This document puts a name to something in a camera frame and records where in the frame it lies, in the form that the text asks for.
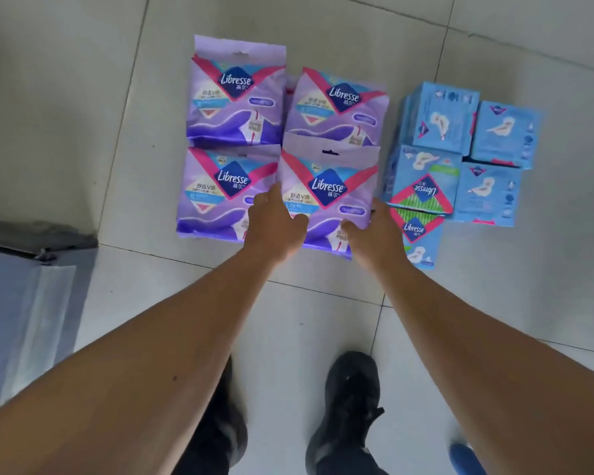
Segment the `hand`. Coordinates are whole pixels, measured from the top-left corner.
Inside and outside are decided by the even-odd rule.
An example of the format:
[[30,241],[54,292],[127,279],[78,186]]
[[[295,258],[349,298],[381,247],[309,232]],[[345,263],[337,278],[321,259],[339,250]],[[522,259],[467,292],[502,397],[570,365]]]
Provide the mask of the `hand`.
[[281,263],[295,253],[306,239],[309,218],[291,217],[282,200],[282,189],[275,183],[266,193],[258,193],[249,208],[249,229],[245,249],[255,250],[273,263]]
[[377,198],[372,201],[372,218],[365,230],[343,220],[341,230],[348,237],[349,247],[365,269],[375,273],[388,263],[408,263],[400,228],[389,214],[389,207]]

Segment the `purple sanitary pad package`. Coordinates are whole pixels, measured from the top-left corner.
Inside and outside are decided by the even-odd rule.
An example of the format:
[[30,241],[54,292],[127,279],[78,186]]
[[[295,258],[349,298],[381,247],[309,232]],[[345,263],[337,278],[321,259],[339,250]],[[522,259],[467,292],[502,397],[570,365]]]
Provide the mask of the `purple sanitary pad package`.
[[379,145],[388,104],[387,93],[379,87],[304,68],[285,131],[352,145]]
[[290,214],[304,213],[310,218],[305,246],[351,257],[339,223],[347,219],[361,229],[369,225],[379,150],[284,135],[277,177]]
[[187,137],[194,147],[282,141],[286,47],[195,36]]
[[275,183],[279,145],[187,149],[176,215],[179,237],[242,241],[248,209]]

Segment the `white tile floor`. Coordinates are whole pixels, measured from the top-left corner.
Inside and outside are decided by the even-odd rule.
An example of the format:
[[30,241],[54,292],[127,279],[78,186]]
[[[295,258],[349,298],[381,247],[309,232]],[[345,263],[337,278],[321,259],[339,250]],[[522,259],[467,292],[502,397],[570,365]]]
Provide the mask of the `white tile floor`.
[[[594,369],[594,0],[43,1],[0,0],[0,218],[100,226],[77,348],[238,249],[174,234],[201,33],[285,44],[289,71],[381,81],[392,106],[437,77],[543,110],[517,227],[447,225],[431,277]],[[452,473],[457,425],[388,305],[332,255],[304,250],[277,270],[235,349],[250,438],[234,473],[304,473],[327,368],[372,344],[386,409],[368,437],[378,462]]]

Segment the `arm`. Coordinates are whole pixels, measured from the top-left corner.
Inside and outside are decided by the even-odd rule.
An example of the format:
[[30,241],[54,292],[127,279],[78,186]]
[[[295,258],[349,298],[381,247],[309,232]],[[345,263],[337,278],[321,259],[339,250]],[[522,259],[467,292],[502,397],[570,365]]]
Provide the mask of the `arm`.
[[343,229],[385,288],[451,411],[492,474],[594,474],[594,372],[464,303],[417,270],[386,205]]
[[0,408],[0,474],[171,473],[246,315],[307,225],[279,185],[257,195],[236,255]]

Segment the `sanitary pad illustration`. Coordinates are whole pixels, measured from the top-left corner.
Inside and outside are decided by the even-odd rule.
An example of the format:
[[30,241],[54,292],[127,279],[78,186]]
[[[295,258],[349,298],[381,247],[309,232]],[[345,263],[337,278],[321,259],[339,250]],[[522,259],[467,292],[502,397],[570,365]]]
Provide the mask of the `sanitary pad illustration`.
[[276,179],[279,145],[208,151],[187,149],[179,196],[179,237],[242,241],[255,195]]
[[483,101],[471,158],[530,169],[539,142],[539,125],[536,111]]
[[390,208],[389,213],[403,231],[407,259],[419,269],[433,270],[442,237],[442,215]]
[[462,163],[452,219],[457,222],[514,226],[521,170]]
[[380,87],[304,68],[285,131],[351,145],[378,145],[388,104]]
[[367,228],[379,150],[285,134],[277,176],[290,214],[304,213],[310,218],[305,246],[351,256],[339,224],[347,219]]
[[187,137],[217,148],[282,141],[286,47],[195,36]]
[[462,157],[407,145],[389,156],[382,199],[391,206],[452,213]]
[[478,92],[425,81],[403,100],[397,144],[467,156],[478,104]]

